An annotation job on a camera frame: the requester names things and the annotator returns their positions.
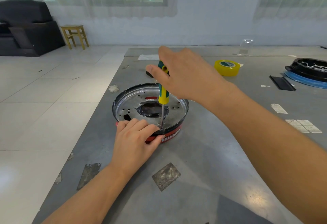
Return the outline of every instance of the central opening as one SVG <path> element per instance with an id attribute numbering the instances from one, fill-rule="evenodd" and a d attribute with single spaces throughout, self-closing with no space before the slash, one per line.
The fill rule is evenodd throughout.
<path id="1" fill-rule="evenodd" d="M 141 106 L 138 107 L 137 112 L 145 117 L 156 118 L 161 117 L 162 105 L 159 102 L 142 102 Z M 165 106 L 164 119 L 169 113 L 168 106 Z"/>

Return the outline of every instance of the yellow screwdriver handle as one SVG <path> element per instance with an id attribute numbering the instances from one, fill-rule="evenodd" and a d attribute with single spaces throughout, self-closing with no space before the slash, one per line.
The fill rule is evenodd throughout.
<path id="1" fill-rule="evenodd" d="M 167 67 L 164 65 L 162 61 L 159 61 L 158 67 L 160 67 L 165 73 L 169 73 Z M 159 84 L 160 95 L 159 95 L 159 103 L 167 104 L 169 102 L 169 92 Z"/>

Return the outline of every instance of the gray table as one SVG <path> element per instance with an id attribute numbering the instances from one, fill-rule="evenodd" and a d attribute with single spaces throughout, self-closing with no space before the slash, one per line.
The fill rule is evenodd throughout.
<path id="1" fill-rule="evenodd" d="M 317 59 L 327 55 L 327 50 L 317 51 Z M 149 61 L 138 61 L 137 58 L 124 58 L 110 84 L 117 84 L 119 91 L 105 92 L 73 150 L 74 158 L 63 167 L 62 182 L 53 185 L 33 223 L 41 223 L 76 193 L 85 164 L 102 163 L 102 169 L 110 162 L 116 131 L 112 102 L 122 90 L 154 82 L 145 74 Z M 204 57 L 211 65 L 222 58 Z M 311 121 L 323 133 L 308 136 L 327 149 L 324 114 L 327 90 L 290 80 L 297 90 L 283 91 L 269 79 L 269 75 L 280 76 L 293 57 L 277 53 L 276 57 L 229 56 L 228 59 L 244 64 L 238 76 L 228 78 L 230 82 L 282 119 Z M 276 114 L 270 106 L 272 103 L 280 104 L 288 114 Z M 151 176 L 170 162 L 181 176 L 161 192 Z M 202 106 L 190 101 L 181 132 L 160 145 L 133 176 L 103 223 L 208 222 L 301 223 L 269 190 L 228 128 Z"/>

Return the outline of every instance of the left hand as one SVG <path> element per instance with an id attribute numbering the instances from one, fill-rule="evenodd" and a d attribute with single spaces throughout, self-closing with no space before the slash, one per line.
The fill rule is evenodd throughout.
<path id="1" fill-rule="evenodd" d="M 146 144 L 146 139 L 158 130 L 156 125 L 149 125 L 146 120 L 134 118 L 119 122 L 110 164 L 131 178 L 165 137 L 158 135 L 150 144 Z"/>

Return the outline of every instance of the wooden stool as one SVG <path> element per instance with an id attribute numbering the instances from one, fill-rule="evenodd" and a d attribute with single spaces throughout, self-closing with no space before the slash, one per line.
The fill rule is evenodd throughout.
<path id="1" fill-rule="evenodd" d="M 64 35 L 64 37 L 65 37 L 65 39 L 67 41 L 67 45 L 68 45 L 69 49 L 72 49 L 72 46 L 70 45 L 69 39 L 72 40 L 74 47 L 76 47 L 76 43 L 75 43 L 75 40 L 74 40 L 74 35 L 78 36 L 80 38 L 83 49 L 85 49 L 83 39 L 85 40 L 86 45 L 89 46 L 89 43 L 87 41 L 83 25 L 64 25 L 64 26 L 60 26 L 60 28 L 63 31 L 63 35 Z"/>

